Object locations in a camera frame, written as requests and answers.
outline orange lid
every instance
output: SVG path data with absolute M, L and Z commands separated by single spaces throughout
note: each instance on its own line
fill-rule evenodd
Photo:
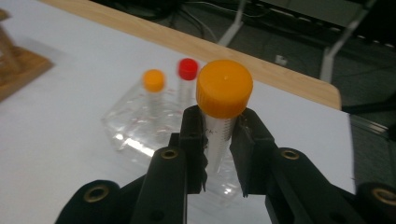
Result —
M 196 98 L 198 106 L 216 119 L 232 119 L 248 104 L 253 79 L 240 63 L 217 60 L 208 63 L 199 73 Z
M 143 74 L 143 86 L 146 91 L 158 92 L 163 89 L 165 85 L 165 75 L 162 71 L 151 69 Z

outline brass screw hole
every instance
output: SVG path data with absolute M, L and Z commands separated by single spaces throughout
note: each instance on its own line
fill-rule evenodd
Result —
M 293 160 L 293 161 L 298 160 L 300 158 L 300 155 L 298 153 L 291 151 L 291 150 L 282 151 L 282 156 L 286 159 Z
M 161 156 L 162 156 L 164 159 L 167 159 L 167 160 L 171 160 L 171 159 L 177 157 L 177 155 L 178 155 L 178 153 L 177 153 L 177 151 L 174 150 L 174 149 L 167 149 L 167 150 L 165 150 L 165 151 L 163 151 L 163 152 L 161 153 Z
M 84 194 L 84 201 L 87 203 L 96 203 L 104 199 L 109 193 L 106 185 L 97 185 L 87 190 Z
M 387 190 L 376 188 L 373 189 L 372 193 L 382 203 L 396 206 L 396 194 Z

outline white surface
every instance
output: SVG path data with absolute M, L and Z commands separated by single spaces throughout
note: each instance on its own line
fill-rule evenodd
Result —
M 17 45 L 54 66 L 0 104 L 0 223 L 53 223 L 73 193 L 95 179 L 124 186 L 143 173 L 112 150 L 100 118 L 150 69 L 177 86 L 185 55 L 31 0 L 2 0 Z M 353 191 L 346 114 L 254 83 L 249 107 L 279 147 L 294 147 L 335 185 Z M 269 222 L 262 196 L 190 223 Z

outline metal stand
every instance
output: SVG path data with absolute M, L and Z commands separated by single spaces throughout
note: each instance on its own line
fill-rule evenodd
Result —
M 221 37 L 220 41 L 218 42 L 219 45 L 227 47 L 233 38 L 235 37 L 236 33 L 238 33 L 239 29 L 244 24 L 242 22 L 242 16 L 244 15 L 245 5 L 247 4 L 247 0 L 241 0 L 239 2 L 238 10 L 236 11 L 235 19 L 233 20 L 233 24 L 228 28 L 225 34 Z
M 320 80 L 331 83 L 332 82 L 332 67 L 334 64 L 334 57 L 344 46 L 347 40 L 352 36 L 353 32 L 358 28 L 361 21 L 369 13 L 374 5 L 375 0 L 368 0 L 361 10 L 352 19 L 352 22 L 346 27 L 340 38 L 331 47 L 327 47 L 323 53 L 322 65 L 320 68 Z

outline clear plastic tube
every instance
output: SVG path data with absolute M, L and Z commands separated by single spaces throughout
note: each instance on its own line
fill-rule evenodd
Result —
M 178 102 L 180 104 L 180 110 L 184 111 L 187 107 L 193 105 L 193 89 L 194 89 L 195 82 L 193 80 L 188 81 L 184 79 L 180 79 L 178 82 Z
M 198 72 L 198 62 L 194 59 L 185 58 L 180 60 L 177 67 L 179 77 L 178 82 L 178 102 L 180 110 L 184 111 L 193 105 L 192 94 L 195 85 L 195 78 Z
M 205 113 L 204 118 L 206 125 L 205 135 L 207 138 L 205 155 L 210 161 L 206 167 L 206 171 L 216 174 L 219 172 L 222 159 L 230 146 L 230 139 L 236 119 L 215 119 Z
M 236 118 L 245 110 L 252 89 L 248 70 L 229 60 L 208 63 L 197 79 L 196 99 L 207 138 L 207 195 L 219 206 L 241 195 L 229 146 Z

